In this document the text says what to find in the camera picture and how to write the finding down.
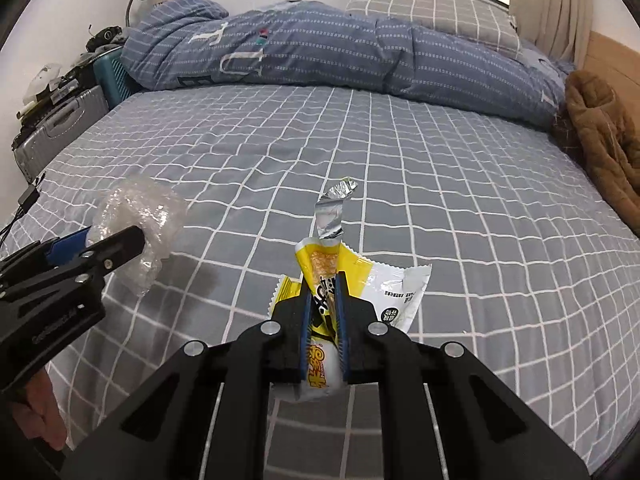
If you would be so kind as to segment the person's left hand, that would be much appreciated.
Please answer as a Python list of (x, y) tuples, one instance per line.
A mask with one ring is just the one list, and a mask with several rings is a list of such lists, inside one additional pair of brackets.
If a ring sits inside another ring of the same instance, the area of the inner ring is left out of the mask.
[(11, 402), (11, 413), (29, 440), (42, 439), (55, 451), (62, 451), (67, 429), (53, 392), (49, 374), (42, 368), (24, 387), (24, 400)]

